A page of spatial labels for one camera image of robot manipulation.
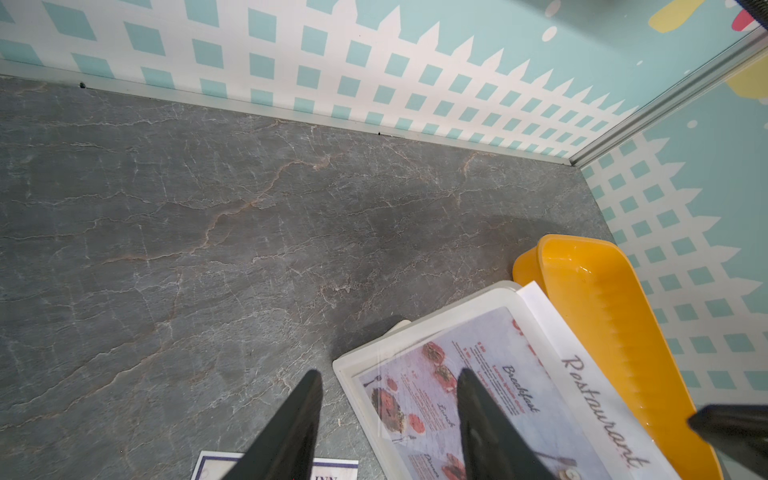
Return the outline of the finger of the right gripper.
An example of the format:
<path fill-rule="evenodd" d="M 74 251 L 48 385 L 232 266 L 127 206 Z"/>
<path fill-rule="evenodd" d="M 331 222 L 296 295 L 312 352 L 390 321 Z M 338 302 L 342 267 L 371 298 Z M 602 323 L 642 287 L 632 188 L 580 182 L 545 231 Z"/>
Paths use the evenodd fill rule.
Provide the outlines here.
<path fill-rule="evenodd" d="M 716 450 L 761 479 L 767 478 L 766 405 L 706 405 L 687 424 Z"/>

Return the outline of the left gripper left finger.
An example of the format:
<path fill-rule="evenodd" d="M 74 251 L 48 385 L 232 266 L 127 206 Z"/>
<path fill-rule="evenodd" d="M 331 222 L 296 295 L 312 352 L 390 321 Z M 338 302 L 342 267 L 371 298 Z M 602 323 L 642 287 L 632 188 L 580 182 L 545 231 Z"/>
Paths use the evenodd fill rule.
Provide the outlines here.
<path fill-rule="evenodd" d="M 236 480 L 237 475 L 258 476 L 259 467 L 289 461 L 307 474 L 314 459 L 322 398 L 321 373 L 306 372 L 243 454 L 238 469 L 233 468 L 224 480 Z"/>

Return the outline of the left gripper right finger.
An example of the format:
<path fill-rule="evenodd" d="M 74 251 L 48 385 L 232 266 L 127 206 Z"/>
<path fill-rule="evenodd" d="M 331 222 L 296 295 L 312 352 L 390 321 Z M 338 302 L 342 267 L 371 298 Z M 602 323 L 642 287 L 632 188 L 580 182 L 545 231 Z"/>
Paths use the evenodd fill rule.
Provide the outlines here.
<path fill-rule="evenodd" d="M 457 381 L 458 415 L 466 477 L 551 479 L 477 375 L 464 368 Z"/>

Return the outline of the yellow-header old menu sheet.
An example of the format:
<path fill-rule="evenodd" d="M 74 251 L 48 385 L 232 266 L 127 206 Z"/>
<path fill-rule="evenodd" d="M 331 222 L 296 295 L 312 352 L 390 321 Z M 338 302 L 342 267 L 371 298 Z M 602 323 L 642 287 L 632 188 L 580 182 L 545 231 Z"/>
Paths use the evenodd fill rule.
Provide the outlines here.
<path fill-rule="evenodd" d="M 208 451 L 200 452 L 192 479 L 225 479 L 233 468 L 238 469 L 242 453 Z M 358 460 L 319 458 L 313 459 L 307 474 L 296 469 L 293 462 L 278 462 L 256 470 L 258 476 L 240 476 L 236 479 L 357 479 Z"/>

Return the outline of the red special menu sheet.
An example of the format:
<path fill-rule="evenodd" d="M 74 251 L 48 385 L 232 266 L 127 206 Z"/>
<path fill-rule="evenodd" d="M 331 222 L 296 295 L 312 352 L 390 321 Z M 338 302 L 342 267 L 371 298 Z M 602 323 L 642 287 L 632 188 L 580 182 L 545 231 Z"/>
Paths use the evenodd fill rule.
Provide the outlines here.
<path fill-rule="evenodd" d="M 488 395 L 491 427 L 556 479 L 675 479 L 543 291 L 502 281 L 392 330 L 333 364 L 390 479 L 466 479 L 460 376 Z"/>

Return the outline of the white acrylic menu holder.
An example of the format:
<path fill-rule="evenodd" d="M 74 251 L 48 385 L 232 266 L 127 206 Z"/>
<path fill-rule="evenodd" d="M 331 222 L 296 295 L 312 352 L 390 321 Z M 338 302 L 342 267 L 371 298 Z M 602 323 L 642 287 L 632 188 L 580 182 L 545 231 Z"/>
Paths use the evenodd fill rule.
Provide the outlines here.
<path fill-rule="evenodd" d="M 553 476 L 610 474 L 523 331 L 529 311 L 499 282 L 333 364 L 389 479 L 465 479 L 457 381 L 472 370 Z"/>

